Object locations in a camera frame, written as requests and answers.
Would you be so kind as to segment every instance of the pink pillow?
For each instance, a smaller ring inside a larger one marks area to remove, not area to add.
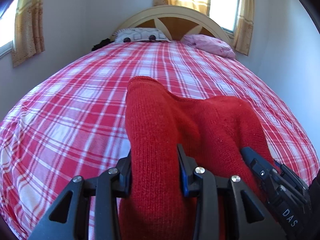
[[[227,43],[214,37],[209,37],[203,34],[187,34],[183,36],[181,42],[217,56],[231,59],[236,58],[236,54]]]

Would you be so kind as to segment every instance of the white wall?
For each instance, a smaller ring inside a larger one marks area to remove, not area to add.
[[[84,54],[86,0],[44,0],[45,51],[12,68],[0,59],[0,120],[33,87]]]
[[[268,43],[269,0],[255,0],[253,33],[249,55],[236,53],[237,60],[257,74]]]
[[[128,17],[152,6],[152,0],[88,0],[86,52],[109,38]]]
[[[299,0],[270,0],[258,76],[289,106],[320,156],[320,34]]]

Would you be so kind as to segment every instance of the patterned pillow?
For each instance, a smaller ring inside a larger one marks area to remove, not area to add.
[[[157,28],[128,28],[121,29],[113,34],[115,43],[135,41],[169,41],[163,32]]]

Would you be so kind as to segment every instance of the red and white plaid blanket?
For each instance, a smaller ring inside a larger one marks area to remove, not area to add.
[[[74,176],[98,176],[128,154],[126,87],[138,75],[158,80],[180,97],[227,95],[247,101],[273,158],[308,184],[316,176],[319,161],[304,129],[239,62],[180,42],[110,44],[36,86],[0,123],[0,212],[21,239]],[[93,216],[92,208],[91,238]]]

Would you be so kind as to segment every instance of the arched headboard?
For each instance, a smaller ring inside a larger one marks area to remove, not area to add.
[[[182,6],[161,5],[146,9],[131,16],[116,31],[134,27],[158,28],[169,40],[179,41],[185,34],[205,34],[231,45],[229,37],[216,22]]]

